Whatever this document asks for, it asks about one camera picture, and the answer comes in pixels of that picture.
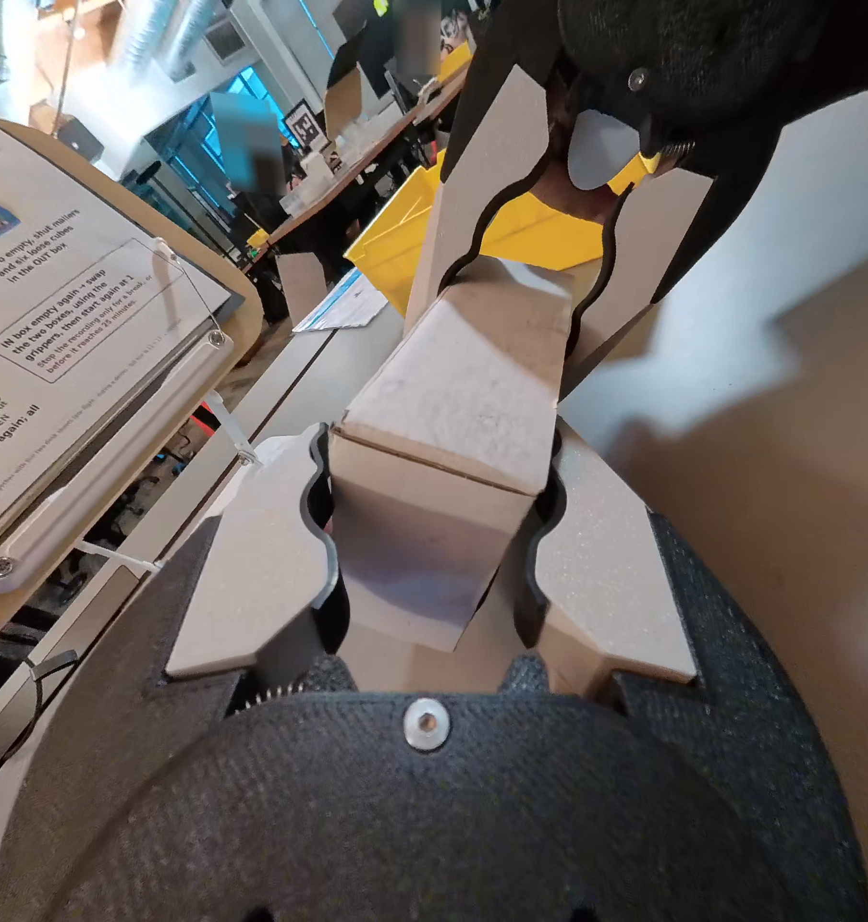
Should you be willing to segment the yellow plastic bin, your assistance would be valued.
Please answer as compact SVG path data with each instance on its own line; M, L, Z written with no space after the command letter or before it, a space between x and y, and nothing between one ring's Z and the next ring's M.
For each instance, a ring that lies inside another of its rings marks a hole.
M440 169L419 167L394 193L345 257L405 315L427 233ZM601 225L547 206L533 193L500 208L486 229L481 254L550 270L567 270L602 256Z

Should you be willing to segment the white document stand wooden board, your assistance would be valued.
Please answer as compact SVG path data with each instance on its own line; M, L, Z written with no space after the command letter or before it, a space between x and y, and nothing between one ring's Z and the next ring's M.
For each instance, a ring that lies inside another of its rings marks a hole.
M145 386L0 533L1 631L106 506L241 362L260 331L262 304L239 268L73 150L25 125L0 120L0 127L121 209L153 234L168 256L185 257L243 297L232 316L214 320L204 337Z

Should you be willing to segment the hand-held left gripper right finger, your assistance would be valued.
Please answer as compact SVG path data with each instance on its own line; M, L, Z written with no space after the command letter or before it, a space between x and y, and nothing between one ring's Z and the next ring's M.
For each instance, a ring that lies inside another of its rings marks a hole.
M513 616L551 691L594 697L618 671L692 683L697 664L647 505L566 423L533 516Z

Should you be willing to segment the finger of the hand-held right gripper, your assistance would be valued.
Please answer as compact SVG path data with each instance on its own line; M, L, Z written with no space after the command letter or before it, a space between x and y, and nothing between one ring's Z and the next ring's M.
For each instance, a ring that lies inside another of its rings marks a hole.
M544 86L518 63L497 88L474 85L469 73L453 124L403 335L479 253L500 208L529 191L548 155Z
M635 129L594 109L578 115L567 155L576 188L612 182L633 160L643 178L627 185L607 215L601 258L570 271L573 311L560 398L660 301L659 284L712 185L710 178L680 166L692 147L679 142L647 159L639 153Z

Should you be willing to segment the upright cardboard piece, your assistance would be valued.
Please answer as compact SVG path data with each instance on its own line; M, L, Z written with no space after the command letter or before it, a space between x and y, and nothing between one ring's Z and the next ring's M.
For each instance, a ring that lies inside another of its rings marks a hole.
M328 293L324 268L313 252L278 255L275 262L289 317L296 327Z

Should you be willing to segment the open brown cardboard box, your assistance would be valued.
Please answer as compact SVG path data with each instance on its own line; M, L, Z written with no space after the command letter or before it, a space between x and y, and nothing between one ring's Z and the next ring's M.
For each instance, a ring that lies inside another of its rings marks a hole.
M358 55L362 39L346 41L332 61L324 93L326 135L334 142L363 111L362 72Z

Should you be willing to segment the blue white paper leaflet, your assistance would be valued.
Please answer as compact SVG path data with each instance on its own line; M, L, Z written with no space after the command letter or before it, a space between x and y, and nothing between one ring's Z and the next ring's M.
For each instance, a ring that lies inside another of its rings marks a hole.
M308 332L364 328L388 305L386 296L356 267L293 327L299 335Z

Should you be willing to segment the grey desk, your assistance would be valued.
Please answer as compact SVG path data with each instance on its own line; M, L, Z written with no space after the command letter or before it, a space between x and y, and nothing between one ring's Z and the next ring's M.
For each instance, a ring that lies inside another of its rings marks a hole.
M868 920L868 96L783 132L737 221L566 398L566 423L646 503L697 677L615 672L593 710L677 751L765 842L803 920ZM67 611L46 652L88 629L81 664L0 769L0 920L151 919L165 871L107 871L106 827L185 763L220 721L266 727L306 690L233 706L243 672L164 675L206 533L229 481L216 433L133 536L156 578L126 568ZM356 622L337 657L364 697L497 697L521 657L522 547L452 651Z

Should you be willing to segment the black white marker sign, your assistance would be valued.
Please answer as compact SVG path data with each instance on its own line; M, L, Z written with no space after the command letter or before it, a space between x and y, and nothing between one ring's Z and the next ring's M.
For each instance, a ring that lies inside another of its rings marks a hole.
M320 152L327 144L322 124L305 99L289 109L283 122L302 150Z

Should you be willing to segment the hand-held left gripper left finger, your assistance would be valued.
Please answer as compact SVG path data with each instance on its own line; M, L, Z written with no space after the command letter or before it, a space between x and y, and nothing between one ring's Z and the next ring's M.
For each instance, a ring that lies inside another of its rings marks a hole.
M338 651L350 607L328 531L329 426L274 436L198 526L202 562L165 667L173 681L247 672L259 692L298 692Z

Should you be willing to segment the printed instruction sheet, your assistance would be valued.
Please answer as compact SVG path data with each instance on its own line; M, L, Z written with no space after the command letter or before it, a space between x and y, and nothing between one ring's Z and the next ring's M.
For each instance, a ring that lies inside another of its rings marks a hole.
M0 127L0 533L242 303Z

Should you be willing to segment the white cardboard mailer box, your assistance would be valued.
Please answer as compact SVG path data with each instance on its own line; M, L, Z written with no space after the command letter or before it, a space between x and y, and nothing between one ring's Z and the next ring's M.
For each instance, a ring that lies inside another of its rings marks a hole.
M479 257L333 427L333 538L356 622L456 647L547 482L573 287Z

